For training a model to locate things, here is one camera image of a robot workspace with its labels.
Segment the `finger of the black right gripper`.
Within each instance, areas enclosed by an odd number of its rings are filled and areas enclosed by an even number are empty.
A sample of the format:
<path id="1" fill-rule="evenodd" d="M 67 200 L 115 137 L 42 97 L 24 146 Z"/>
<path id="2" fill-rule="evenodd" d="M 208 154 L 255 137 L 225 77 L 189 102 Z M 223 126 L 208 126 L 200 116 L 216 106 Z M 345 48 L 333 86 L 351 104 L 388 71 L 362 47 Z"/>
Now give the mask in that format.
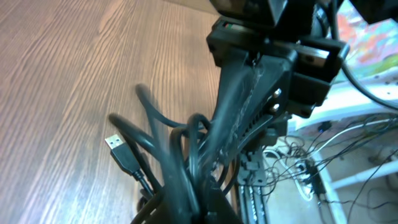
<path id="1" fill-rule="evenodd" d="M 202 164 L 229 163 L 284 113 L 296 61 L 296 51 L 282 47 L 268 47 L 257 58 L 237 47 L 226 51 Z"/>

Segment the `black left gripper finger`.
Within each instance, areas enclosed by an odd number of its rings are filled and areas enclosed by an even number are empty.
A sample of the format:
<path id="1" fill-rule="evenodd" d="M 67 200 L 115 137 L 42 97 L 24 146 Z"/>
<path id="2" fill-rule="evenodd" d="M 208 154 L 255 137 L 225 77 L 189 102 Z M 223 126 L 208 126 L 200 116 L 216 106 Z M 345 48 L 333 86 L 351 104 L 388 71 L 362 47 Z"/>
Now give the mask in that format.
<path id="1" fill-rule="evenodd" d="M 241 224 L 240 218 L 213 177 L 200 184 L 198 200 L 201 208 L 200 223 Z"/>

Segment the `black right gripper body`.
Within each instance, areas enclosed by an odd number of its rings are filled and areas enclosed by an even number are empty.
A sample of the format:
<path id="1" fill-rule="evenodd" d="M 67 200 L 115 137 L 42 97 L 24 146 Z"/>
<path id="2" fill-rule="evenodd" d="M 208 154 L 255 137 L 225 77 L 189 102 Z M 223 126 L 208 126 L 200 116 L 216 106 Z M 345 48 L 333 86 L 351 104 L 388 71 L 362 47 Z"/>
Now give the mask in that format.
<path id="1" fill-rule="evenodd" d="M 321 1 L 213 1 L 206 41 L 221 69 L 217 107 L 308 118 L 330 91 L 349 45 L 330 39 L 333 5 Z"/>

